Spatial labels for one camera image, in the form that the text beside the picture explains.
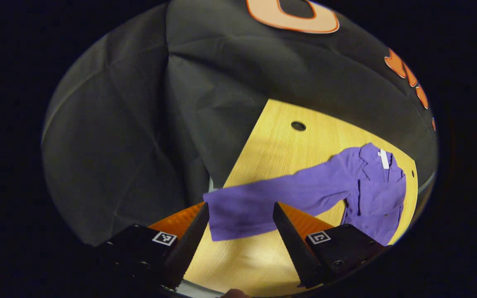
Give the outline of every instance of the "wooden table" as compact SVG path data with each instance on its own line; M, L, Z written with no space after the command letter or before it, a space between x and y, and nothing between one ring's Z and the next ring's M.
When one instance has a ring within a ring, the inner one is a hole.
M306 130L290 124L299 121ZM408 227L417 201L415 162L390 143L352 124L293 104L269 100L224 187L252 183L316 166L348 147L372 142L395 155L407 177L405 207L395 243ZM341 223L345 202L317 216ZM283 296L306 291L278 231L243 239L213 242L209 226L184 279L212 290L239 288L251 296Z

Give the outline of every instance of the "orange logo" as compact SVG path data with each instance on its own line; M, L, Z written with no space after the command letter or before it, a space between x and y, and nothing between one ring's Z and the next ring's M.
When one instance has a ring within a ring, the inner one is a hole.
M390 56L384 57L384 61L386 61L386 65L389 66L399 77L405 79L407 77L407 81L411 87L415 87L417 85L417 78L408 68L408 66L401 60L401 58L390 49ZM426 98L426 94L424 90L422 90L421 84L419 83L417 87L415 87L415 92L417 93L417 97L421 101L422 105L425 109L428 109L428 99Z
M328 8L305 0L314 12L313 17L296 17L281 8L279 0L246 0L250 15L258 22L275 28L312 34L327 34L338 30L340 23Z

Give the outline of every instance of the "purple shirt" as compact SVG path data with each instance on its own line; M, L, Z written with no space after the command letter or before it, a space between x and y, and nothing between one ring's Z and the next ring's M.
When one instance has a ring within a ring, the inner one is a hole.
M387 245L399 225L406 176L391 153L386 153L389 169L384 169L379 152L372 143L347 148L329 161L293 175L204 194L212 240L276 230L272 219L275 202L316 216L344 199L347 207L342 224L350 223Z

